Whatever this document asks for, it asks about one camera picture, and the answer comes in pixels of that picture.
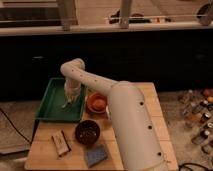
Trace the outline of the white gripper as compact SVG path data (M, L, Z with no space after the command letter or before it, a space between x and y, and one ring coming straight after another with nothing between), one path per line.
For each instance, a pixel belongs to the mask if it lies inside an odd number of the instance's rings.
M80 95L81 83L73 79L65 78L64 90L68 100L76 100Z

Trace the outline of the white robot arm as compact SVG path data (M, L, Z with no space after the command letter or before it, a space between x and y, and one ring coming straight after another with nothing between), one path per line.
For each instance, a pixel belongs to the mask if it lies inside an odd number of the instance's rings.
M65 92L73 102L84 84L107 97L109 117L126 171L169 171L163 150L145 104L145 97L133 83L115 81L85 71L77 58L61 65Z

